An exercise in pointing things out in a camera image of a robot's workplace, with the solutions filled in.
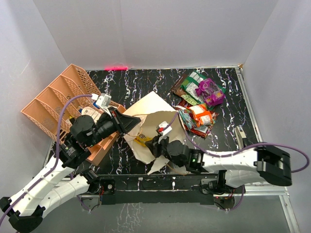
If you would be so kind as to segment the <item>yellow M&M candy bag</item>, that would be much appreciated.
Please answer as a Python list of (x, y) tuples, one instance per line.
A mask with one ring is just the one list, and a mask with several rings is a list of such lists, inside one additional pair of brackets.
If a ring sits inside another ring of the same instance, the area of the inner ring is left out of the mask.
[(139, 145), (141, 145), (141, 146), (143, 146), (143, 147), (146, 147), (145, 143), (148, 142), (148, 141), (151, 141), (151, 140), (152, 140), (152, 138), (147, 137), (147, 136), (145, 136), (145, 135), (143, 135), (143, 134), (140, 134), (139, 136), (137, 136), (137, 137), (134, 139), (134, 141), (135, 141), (136, 143), (138, 143)]

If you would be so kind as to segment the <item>brown paper bag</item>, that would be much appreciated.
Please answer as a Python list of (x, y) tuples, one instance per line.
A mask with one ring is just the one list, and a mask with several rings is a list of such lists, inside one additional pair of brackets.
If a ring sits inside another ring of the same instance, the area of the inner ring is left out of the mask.
[(160, 171), (169, 160), (162, 155), (156, 158), (146, 146), (136, 142), (135, 138), (143, 135), (152, 139), (157, 136), (156, 130), (161, 123), (164, 121), (170, 123), (172, 121), (172, 130), (168, 134), (169, 141), (179, 140), (184, 142), (185, 133), (176, 113), (177, 111), (154, 91), (144, 96), (124, 112), (125, 115), (139, 117), (141, 120), (137, 126), (124, 136), (124, 139), (137, 160), (146, 165), (152, 165), (148, 171), (149, 175)]

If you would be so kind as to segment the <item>teal snack packet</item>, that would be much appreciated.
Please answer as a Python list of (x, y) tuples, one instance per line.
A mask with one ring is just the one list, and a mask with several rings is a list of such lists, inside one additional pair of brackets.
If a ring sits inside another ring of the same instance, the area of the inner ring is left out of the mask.
[(178, 113), (188, 130), (197, 128), (196, 121), (191, 117), (192, 112), (189, 109), (179, 109)]

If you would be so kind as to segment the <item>red snack packet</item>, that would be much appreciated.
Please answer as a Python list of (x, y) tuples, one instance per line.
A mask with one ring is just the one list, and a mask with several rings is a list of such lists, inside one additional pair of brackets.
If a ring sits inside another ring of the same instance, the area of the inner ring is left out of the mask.
[[(188, 109), (188, 107), (191, 107), (192, 105), (190, 105), (188, 102), (186, 102), (185, 100), (181, 100), (180, 103), (178, 105), (175, 106), (175, 110), (179, 110), (179, 109)], [(216, 122), (216, 119), (217, 119), (217, 116), (218, 116), (218, 113), (216, 112), (213, 112), (211, 110), (209, 110), (212, 114), (212, 117), (213, 117), (213, 123), (211, 125), (207, 125), (207, 126), (201, 126), (201, 127), (197, 127), (195, 129), (192, 129), (192, 130), (188, 130), (187, 127), (184, 125), (185, 129), (191, 133), (194, 133), (202, 138), (206, 138), (207, 135), (210, 133), (213, 125), (215, 124)]]

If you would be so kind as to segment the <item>orange snack packet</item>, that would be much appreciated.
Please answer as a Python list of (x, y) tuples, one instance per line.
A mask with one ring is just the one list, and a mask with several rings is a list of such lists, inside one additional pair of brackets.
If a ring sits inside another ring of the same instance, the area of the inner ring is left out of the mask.
[(192, 113), (193, 120), (195, 121), (197, 127), (211, 125), (214, 122), (212, 114), (207, 109), (205, 104), (191, 106), (188, 107), (188, 109)]

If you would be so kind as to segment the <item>green small snack packet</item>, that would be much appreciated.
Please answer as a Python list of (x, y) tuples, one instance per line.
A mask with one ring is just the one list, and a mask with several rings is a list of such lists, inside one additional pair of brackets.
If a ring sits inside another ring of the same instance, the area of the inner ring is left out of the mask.
[(185, 94), (185, 95), (182, 95), (182, 98), (187, 101), (188, 103), (194, 105), (196, 104), (196, 101), (189, 95)]

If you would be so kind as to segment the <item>brown kettle chips bag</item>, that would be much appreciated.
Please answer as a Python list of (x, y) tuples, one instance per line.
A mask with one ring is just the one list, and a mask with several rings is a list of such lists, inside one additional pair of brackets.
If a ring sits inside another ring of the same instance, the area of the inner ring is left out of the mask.
[(170, 92), (182, 98), (182, 95), (187, 94), (181, 87), (182, 82), (187, 78), (187, 74), (183, 74), (177, 79), (174, 85), (171, 87)]

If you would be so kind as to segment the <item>purple snack bag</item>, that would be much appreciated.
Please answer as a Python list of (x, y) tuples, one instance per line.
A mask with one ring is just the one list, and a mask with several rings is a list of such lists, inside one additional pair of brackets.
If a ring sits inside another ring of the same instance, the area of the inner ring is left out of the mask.
[(223, 103), (225, 90), (208, 78), (199, 83), (195, 90), (197, 96), (202, 97), (207, 106), (216, 106)]

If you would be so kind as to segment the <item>green snack bag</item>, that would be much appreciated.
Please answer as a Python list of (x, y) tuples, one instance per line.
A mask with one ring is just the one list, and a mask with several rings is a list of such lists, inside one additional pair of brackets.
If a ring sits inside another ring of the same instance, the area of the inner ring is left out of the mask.
[(196, 105), (204, 103), (203, 98), (197, 96), (195, 90), (198, 88), (199, 83), (205, 79), (208, 79), (208, 78), (198, 73), (197, 71), (193, 71), (181, 84), (181, 87), (183, 88), (183, 90), (196, 101)]

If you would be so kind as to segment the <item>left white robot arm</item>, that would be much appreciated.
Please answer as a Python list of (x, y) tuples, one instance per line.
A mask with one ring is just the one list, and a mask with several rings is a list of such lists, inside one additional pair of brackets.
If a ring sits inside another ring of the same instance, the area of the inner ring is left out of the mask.
[(88, 115), (77, 117), (60, 146), (59, 157), (52, 157), (18, 193), (1, 198), (0, 208), (9, 217), (11, 226), (20, 233), (30, 233), (51, 210), (64, 202), (86, 192), (98, 192), (100, 178), (91, 169), (62, 187), (56, 185), (91, 155), (89, 148), (113, 133), (129, 133), (140, 122), (139, 117), (124, 115), (113, 107), (97, 121)]

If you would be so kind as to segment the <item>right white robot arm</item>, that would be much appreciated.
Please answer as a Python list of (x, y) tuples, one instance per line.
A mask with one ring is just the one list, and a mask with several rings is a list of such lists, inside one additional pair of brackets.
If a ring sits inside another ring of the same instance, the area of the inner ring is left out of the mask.
[(158, 136), (145, 142), (145, 145), (155, 157), (163, 155), (190, 173), (218, 173), (220, 178), (216, 185), (224, 193), (255, 182), (292, 185), (290, 155), (275, 146), (260, 145), (241, 151), (212, 154), (191, 149), (179, 140), (160, 140)]

